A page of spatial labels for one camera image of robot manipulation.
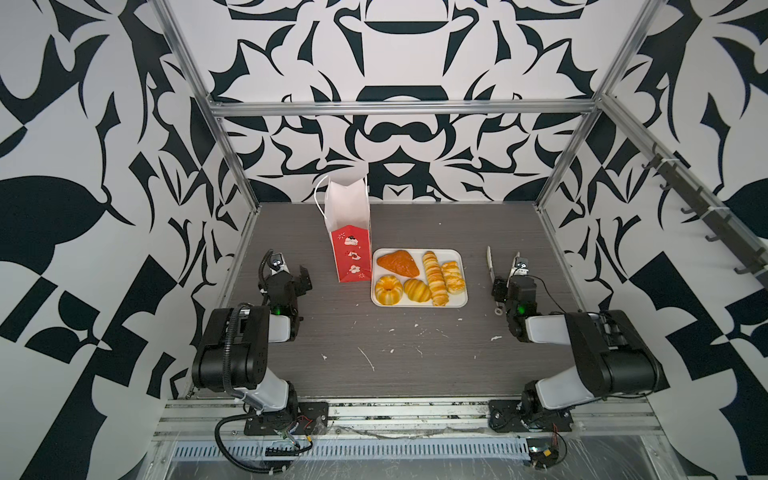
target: croissant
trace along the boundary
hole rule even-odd
[[[402,276],[419,276],[419,267],[411,257],[411,254],[405,250],[382,255],[376,259],[376,265],[383,266],[390,272],[395,272]]]
[[[429,291],[429,287],[426,286],[426,283],[415,278],[406,280],[402,285],[402,289],[406,292],[408,298],[414,302],[426,302],[432,298],[432,292]]]

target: metal grate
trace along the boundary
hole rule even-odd
[[[296,457],[263,457],[267,447],[287,448],[282,440],[242,440],[230,442],[227,450],[247,460],[280,460]],[[174,452],[177,462],[223,459],[214,442],[179,442]],[[525,439],[316,439],[312,450],[301,455],[305,460],[415,460],[428,458],[506,458],[528,460]]]

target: patterned wallpaper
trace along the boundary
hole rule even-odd
[[[590,98],[641,0],[171,0],[216,101]],[[260,201],[535,200],[576,114],[229,118]]]
[[[0,38],[2,477],[134,478],[248,209],[145,0]]]
[[[650,33],[616,95],[768,238],[768,5],[670,0]]]
[[[670,0],[617,89],[763,238],[766,20],[761,0]],[[646,162],[601,117],[547,205],[558,242],[588,307],[626,311],[664,364],[649,400],[674,448],[720,480],[768,475],[768,291]]]
[[[260,201],[313,201],[326,174],[385,202],[535,200],[578,114],[228,118]],[[325,191],[323,185],[319,191]]]
[[[171,0],[218,101],[590,97],[642,0]]]

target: white tray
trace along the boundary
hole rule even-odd
[[[427,300],[426,302],[419,303],[414,302],[408,296],[403,292],[402,298],[396,305],[382,305],[379,303],[379,301],[376,299],[376,282],[379,281],[379,278],[385,275],[394,275],[397,277],[397,280],[400,280],[400,283],[405,284],[406,280],[408,280],[410,277],[408,276],[402,276],[397,275],[394,272],[390,272],[383,266],[379,266],[376,263],[376,259],[383,255],[387,255],[392,252],[396,252],[397,250],[405,250],[406,252],[411,254],[411,257],[413,257],[414,261],[416,262],[416,266],[419,268],[419,276],[416,276],[414,278],[417,278],[421,280],[424,283],[427,283],[427,277],[424,274],[424,263],[422,262],[422,255],[424,253],[427,253],[429,251],[434,252],[434,254],[437,256],[437,262],[442,265],[445,262],[450,262],[451,260],[454,260],[458,263],[458,268],[462,271],[462,277],[464,278],[464,281],[466,282],[466,276],[464,275],[464,264],[462,263],[462,256],[458,254],[456,250],[447,250],[447,249],[439,249],[439,248],[379,248],[376,252],[373,253],[373,268],[372,268],[372,275],[373,280],[371,281],[371,300],[374,304],[378,306],[416,306],[421,308],[459,308],[467,304],[467,300],[469,300],[469,295],[467,294],[467,290],[464,290],[461,293],[457,293],[455,295],[449,293],[448,294],[448,303],[444,306],[434,306],[432,305],[432,300]]]

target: hook rack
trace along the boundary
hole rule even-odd
[[[655,169],[665,179],[666,184],[661,185],[661,190],[675,190],[688,204],[688,208],[681,208],[684,214],[699,214],[699,220],[703,221],[714,235],[706,235],[709,242],[721,241],[728,247],[736,258],[742,263],[742,267],[734,268],[738,275],[751,273],[768,289],[768,253],[763,242],[754,233],[733,215],[730,208],[726,207],[701,181],[693,175],[688,168],[677,159],[662,158],[656,153],[654,158],[643,166],[645,170]]]

